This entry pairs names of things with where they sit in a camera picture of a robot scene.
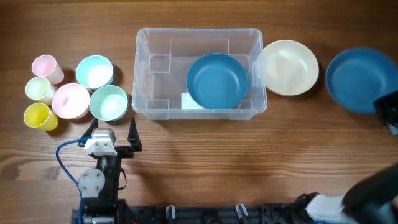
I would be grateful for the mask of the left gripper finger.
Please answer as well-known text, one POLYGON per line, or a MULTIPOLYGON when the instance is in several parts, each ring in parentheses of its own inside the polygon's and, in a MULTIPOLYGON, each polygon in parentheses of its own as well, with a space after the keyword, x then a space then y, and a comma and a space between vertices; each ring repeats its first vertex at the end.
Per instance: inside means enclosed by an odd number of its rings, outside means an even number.
POLYGON ((136 122, 135 122, 134 118, 132 118, 131 122, 130 122, 127 140, 130 143, 131 147, 140 147, 141 146, 141 140, 139 139, 136 122))
POLYGON ((84 132, 84 134, 81 136, 81 139, 84 138, 89 138, 91 137, 93 131, 98 128, 98 120, 95 118, 92 123, 90 124, 89 128, 84 132))

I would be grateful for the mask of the mint green bowl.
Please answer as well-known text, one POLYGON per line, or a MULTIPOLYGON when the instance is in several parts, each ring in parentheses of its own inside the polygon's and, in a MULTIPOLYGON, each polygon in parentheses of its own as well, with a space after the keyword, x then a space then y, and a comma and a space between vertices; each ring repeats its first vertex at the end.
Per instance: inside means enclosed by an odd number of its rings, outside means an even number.
POLYGON ((116 121, 127 112, 128 97, 126 92, 115 85, 106 85, 94 91, 90 98, 91 114, 102 121, 116 121))

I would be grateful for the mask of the pink bowl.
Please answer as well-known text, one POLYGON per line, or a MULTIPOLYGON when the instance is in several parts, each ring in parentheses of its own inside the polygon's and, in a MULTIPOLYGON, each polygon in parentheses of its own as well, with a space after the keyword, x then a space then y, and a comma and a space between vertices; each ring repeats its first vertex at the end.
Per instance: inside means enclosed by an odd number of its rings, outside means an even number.
POLYGON ((80 119, 89 112, 90 92, 82 85, 61 86, 52 98, 53 112, 63 119, 80 119))

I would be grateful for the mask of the light blue bowl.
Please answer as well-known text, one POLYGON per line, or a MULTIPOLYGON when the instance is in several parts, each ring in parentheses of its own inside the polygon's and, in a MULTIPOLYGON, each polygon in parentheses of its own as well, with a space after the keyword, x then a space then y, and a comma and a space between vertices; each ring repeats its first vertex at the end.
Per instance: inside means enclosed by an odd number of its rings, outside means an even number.
POLYGON ((102 55, 90 55, 78 64, 75 75, 79 84, 96 90, 113 82, 113 64, 102 55))

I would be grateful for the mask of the cream plate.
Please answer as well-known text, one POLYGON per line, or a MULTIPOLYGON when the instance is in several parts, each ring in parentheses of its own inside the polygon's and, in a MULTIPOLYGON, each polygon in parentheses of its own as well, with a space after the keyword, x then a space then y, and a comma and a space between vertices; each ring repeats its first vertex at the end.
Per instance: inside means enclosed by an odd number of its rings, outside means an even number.
POLYGON ((266 87, 282 96, 297 96, 317 82, 320 67, 314 53, 294 40, 277 40, 263 49, 266 87))

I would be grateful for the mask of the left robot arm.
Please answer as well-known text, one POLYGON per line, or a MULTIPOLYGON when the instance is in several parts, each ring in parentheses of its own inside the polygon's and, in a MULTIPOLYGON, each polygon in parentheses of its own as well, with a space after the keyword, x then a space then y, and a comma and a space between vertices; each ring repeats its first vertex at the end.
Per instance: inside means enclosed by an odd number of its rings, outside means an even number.
POLYGON ((129 125, 127 146, 116 146, 116 137, 111 128, 100 128, 98 119, 82 135, 78 143, 86 154, 96 159, 96 167, 82 173, 78 179, 81 205, 78 223, 139 223, 138 217, 118 193, 120 176, 125 176, 121 167, 123 159, 132 159, 135 152, 142 151, 141 140, 135 119, 129 125))

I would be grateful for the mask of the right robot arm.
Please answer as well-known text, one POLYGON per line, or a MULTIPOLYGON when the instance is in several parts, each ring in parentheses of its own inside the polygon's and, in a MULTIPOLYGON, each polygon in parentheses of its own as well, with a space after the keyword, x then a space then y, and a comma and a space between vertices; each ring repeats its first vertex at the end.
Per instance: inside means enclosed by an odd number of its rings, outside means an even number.
POLYGON ((397 224, 397 164, 358 182, 342 197, 315 196, 305 211, 314 223, 397 224))

